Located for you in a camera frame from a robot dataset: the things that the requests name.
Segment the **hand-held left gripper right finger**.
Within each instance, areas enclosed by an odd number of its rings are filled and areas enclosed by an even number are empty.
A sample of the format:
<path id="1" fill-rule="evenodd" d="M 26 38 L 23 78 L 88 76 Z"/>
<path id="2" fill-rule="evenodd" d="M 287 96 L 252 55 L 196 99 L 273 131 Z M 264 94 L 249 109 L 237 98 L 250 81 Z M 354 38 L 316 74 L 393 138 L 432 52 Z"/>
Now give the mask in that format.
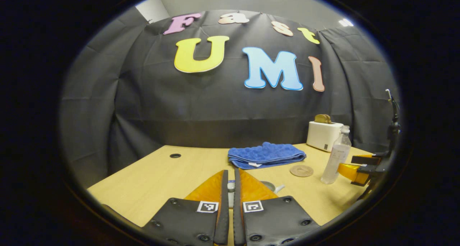
<path id="1" fill-rule="evenodd" d="M 251 174 L 235 169 L 236 246 L 282 246 L 319 228 L 294 197 L 279 197 Z"/>

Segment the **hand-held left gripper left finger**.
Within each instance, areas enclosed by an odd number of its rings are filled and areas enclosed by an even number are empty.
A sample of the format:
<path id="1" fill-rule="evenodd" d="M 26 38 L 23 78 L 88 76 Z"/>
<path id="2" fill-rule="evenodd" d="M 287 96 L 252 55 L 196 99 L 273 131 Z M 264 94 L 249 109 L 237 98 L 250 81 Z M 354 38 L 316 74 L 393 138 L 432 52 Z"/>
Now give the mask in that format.
<path id="1" fill-rule="evenodd" d="M 176 246 L 226 246 L 228 171 L 221 170 L 185 198 L 169 198 L 142 230 Z"/>

